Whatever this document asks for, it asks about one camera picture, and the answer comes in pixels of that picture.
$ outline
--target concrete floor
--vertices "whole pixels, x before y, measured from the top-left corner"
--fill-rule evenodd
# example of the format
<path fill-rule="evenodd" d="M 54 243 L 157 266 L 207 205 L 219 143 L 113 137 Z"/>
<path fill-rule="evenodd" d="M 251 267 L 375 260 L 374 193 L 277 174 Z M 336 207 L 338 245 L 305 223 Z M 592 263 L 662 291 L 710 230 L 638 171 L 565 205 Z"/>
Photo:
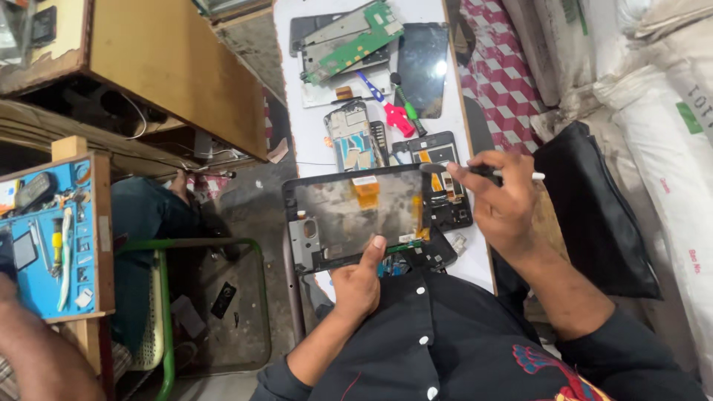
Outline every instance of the concrete floor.
<path fill-rule="evenodd" d="M 270 361 L 274 361 L 294 347 L 282 260 L 282 233 L 286 225 L 281 191 L 283 182 L 297 177 L 297 167 L 287 110 L 277 101 L 270 102 L 270 119 L 273 124 L 273 147 L 280 139 L 288 138 L 290 152 L 278 164 L 267 163 L 239 170 L 237 177 L 228 183 L 217 200 L 203 205 L 203 212 L 209 220 L 224 223 L 234 236 L 253 238 L 262 248 L 272 343 Z M 214 371 L 215 368 L 233 370 L 236 365 L 262 360 L 266 344 L 262 337 L 255 254 L 246 252 L 236 263 L 222 258 L 214 261 L 206 255 L 199 262 L 200 267 L 191 266 L 187 255 L 174 259 L 178 259 L 174 262 L 176 268 L 169 260 L 172 296 L 188 296 L 208 326 L 203 335 L 192 341 L 198 348 L 198 354 L 186 368 L 177 371 L 178 376 L 206 373 L 209 367 Z M 210 308 L 224 283 L 235 286 L 237 294 L 224 318 L 218 319 L 210 313 Z M 317 322 L 304 293 L 302 299 L 309 331 Z M 234 313 L 240 317 L 237 328 Z M 161 379 L 160 372 L 154 373 L 132 400 L 153 399 Z M 231 400 L 247 400 L 256 384 L 254 373 L 209 379 L 179 378 L 171 400 L 220 400 L 220 395 L 229 395 Z"/>

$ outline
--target shirt button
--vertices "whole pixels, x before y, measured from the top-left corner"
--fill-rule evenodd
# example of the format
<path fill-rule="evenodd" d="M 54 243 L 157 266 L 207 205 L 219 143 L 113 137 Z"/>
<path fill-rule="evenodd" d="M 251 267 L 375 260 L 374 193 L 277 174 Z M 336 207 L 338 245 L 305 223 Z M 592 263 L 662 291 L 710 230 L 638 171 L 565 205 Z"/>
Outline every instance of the shirt button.
<path fill-rule="evenodd" d="M 429 388 L 429 392 L 427 393 L 427 395 L 428 395 L 428 397 L 429 397 L 429 401 L 431 401 L 432 399 L 434 399 L 434 398 L 437 396 L 437 394 L 438 394 L 438 389 L 437 389 L 437 388 L 435 388 L 435 387 Z"/>

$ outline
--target black leather bag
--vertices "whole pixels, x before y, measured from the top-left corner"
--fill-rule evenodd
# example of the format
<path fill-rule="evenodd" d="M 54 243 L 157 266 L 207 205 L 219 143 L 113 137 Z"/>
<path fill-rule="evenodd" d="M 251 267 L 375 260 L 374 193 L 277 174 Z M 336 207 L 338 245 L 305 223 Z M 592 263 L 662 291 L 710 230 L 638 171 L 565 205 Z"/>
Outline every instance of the black leather bag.
<path fill-rule="evenodd" d="M 575 268 L 607 295 L 662 299 L 639 223 L 589 127 L 570 124 L 534 156 Z"/>

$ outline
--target hand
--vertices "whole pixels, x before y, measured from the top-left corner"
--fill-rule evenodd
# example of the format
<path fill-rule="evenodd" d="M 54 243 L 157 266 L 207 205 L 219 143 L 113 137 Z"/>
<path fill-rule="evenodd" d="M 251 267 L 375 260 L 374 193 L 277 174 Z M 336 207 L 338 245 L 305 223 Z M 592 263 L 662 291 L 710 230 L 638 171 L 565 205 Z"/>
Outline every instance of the hand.
<path fill-rule="evenodd" d="M 337 304 L 332 313 L 359 323 L 379 306 L 381 283 L 376 267 L 384 259 L 386 238 L 378 235 L 368 244 L 358 265 L 331 271 Z"/>
<path fill-rule="evenodd" d="M 5 273 L 0 273 L 0 303 L 17 301 L 17 286 Z"/>
<path fill-rule="evenodd" d="M 516 264 L 528 256 L 536 243 L 532 227 L 535 160 L 530 156 L 484 151 L 468 161 L 469 166 L 483 164 L 503 172 L 502 188 L 455 163 L 449 163 L 447 169 L 453 178 L 473 191 L 473 217 L 488 243 L 510 264 Z"/>

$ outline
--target white table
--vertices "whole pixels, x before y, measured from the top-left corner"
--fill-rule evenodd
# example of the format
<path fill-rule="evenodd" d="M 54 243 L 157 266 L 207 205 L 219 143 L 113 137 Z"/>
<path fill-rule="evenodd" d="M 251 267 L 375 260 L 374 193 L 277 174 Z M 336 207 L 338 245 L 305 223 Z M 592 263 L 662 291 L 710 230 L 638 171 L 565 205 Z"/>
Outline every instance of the white table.
<path fill-rule="evenodd" d="M 370 0 L 274 0 L 273 15 L 277 29 L 277 42 L 282 56 L 282 73 L 284 76 L 289 122 L 294 139 L 294 151 L 297 159 L 297 171 L 300 177 L 321 176 L 337 173 L 334 161 L 334 151 L 324 144 L 328 136 L 323 118 L 340 105 L 302 108 L 302 91 L 299 74 L 302 70 L 299 57 L 289 54 L 289 25 L 293 18 L 315 16 L 320 14 L 335 14 L 352 11 Z M 446 22 L 445 3 L 442 0 L 388 0 L 388 5 L 401 23 Z M 390 68 L 396 70 L 398 46 L 391 44 L 394 50 Z M 394 95 L 388 95 L 387 100 L 394 102 Z M 367 114 L 371 120 L 386 121 L 384 109 L 376 101 L 366 101 Z M 456 69 L 453 47 L 448 53 L 448 71 L 446 72 L 446 87 L 443 93 L 443 113 L 438 119 L 421 120 L 424 128 L 430 133 L 443 131 L 453 132 L 458 148 L 458 157 L 462 163 L 471 158 L 471 146 L 467 124 L 463 113 L 461 85 Z M 389 147 L 393 142 L 403 141 L 404 137 L 397 128 L 386 126 L 386 137 Z M 473 194 L 468 193 L 471 205 Z M 446 233 L 451 240 L 456 233 L 467 238 L 466 252 L 458 258 L 448 274 L 475 283 L 493 292 L 493 276 L 486 241 L 477 225 Z"/>

